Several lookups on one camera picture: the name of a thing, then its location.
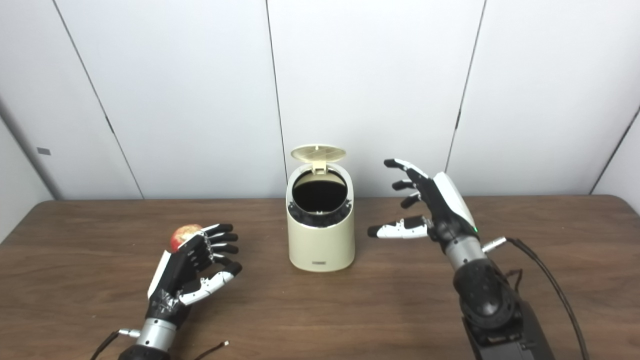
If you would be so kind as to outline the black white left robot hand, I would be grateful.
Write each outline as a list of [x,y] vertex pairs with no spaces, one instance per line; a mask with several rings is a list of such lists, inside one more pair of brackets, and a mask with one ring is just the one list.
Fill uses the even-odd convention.
[[233,225],[184,225],[174,231],[147,291],[146,319],[165,321],[180,329],[192,305],[214,294],[243,269],[226,254],[236,255],[238,235]]

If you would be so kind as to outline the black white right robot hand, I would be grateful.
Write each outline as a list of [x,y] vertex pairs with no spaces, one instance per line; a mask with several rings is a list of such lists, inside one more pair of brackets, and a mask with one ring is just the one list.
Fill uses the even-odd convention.
[[388,168],[400,169],[407,178],[394,182],[395,191],[412,189],[400,203],[402,209],[408,209],[418,202],[425,203],[430,218],[414,216],[368,228],[366,234],[373,239],[420,239],[429,237],[440,244],[443,251],[454,242],[467,238],[480,239],[473,215],[455,187],[451,178],[444,172],[430,177],[411,162],[398,158],[384,160]]

